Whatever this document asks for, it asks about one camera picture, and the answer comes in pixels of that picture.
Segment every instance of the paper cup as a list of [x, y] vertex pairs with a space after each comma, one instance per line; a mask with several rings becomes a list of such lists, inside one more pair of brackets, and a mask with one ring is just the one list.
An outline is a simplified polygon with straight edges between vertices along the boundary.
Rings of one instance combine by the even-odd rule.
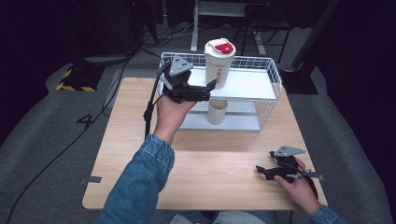
[[207, 121], [211, 124], [221, 124], [225, 117], [228, 102], [226, 100], [209, 100]]
[[205, 45], [205, 82], [216, 80], [216, 90], [224, 87], [230, 71], [235, 46], [226, 38], [210, 40]]

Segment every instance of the cup lid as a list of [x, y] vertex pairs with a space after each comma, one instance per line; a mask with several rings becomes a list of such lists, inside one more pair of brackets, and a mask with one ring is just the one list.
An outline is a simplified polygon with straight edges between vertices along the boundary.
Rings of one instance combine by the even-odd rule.
[[219, 58], [229, 58], [235, 54], [235, 46], [226, 38], [214, 39], [206, 43], [205, 53]]

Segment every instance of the table top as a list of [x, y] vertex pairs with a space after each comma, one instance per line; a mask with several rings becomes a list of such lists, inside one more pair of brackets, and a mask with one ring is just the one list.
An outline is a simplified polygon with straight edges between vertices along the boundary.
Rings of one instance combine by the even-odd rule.
[[[153, 78], [125, 78], [114, 104], [99, 149], [83, 205], [103, 208], [108, 193], [144, 140], [143, 113], [151, 95]], [[154, 111], [151, 130], [156, 123]], [[280, 146], [306, 149], [304, 139], [285, 92], [260, 132], [179, 130], [172, 148], [174, 168], [157, 204], [159, 209], [193, 210], [294, 210], [298, 207], [275, 181], [256, 171], [256, 165], [275, 168], [269, 155]], [[309, 152], [297, 155], [306, 169], [315, 171]], [[319, 201], [327, 204], [319, 181], [314, 178]]]

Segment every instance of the denim sleeve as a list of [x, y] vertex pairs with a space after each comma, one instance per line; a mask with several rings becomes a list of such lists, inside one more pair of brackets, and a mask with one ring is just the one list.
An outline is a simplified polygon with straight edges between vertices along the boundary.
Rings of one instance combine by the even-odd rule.
[[329, 207], [322, 205], [310, 218], [312, 224], [347, 224], [345, 220], [337, 216]]
[[149, 223], [174, 161], [174, 150], [149, 134], [110, 191], [96, 223]]

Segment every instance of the person's right arm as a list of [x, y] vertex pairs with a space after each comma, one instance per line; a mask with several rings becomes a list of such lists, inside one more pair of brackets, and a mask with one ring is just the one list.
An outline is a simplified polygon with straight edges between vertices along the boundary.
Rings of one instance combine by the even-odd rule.
[[[296, 160], [300, 166], [305, 169], [305, 164], [297, 158]], [[281, 176], [276, 175], [274, 176], [274, 180], [280, 187], [285, 189], [290, 198], [310, 216], [311, 223], [347, 223], [337, 216], [329, 207], [320, 204], [305, 178], [295, 179], [292, 183], [289, 183]]]

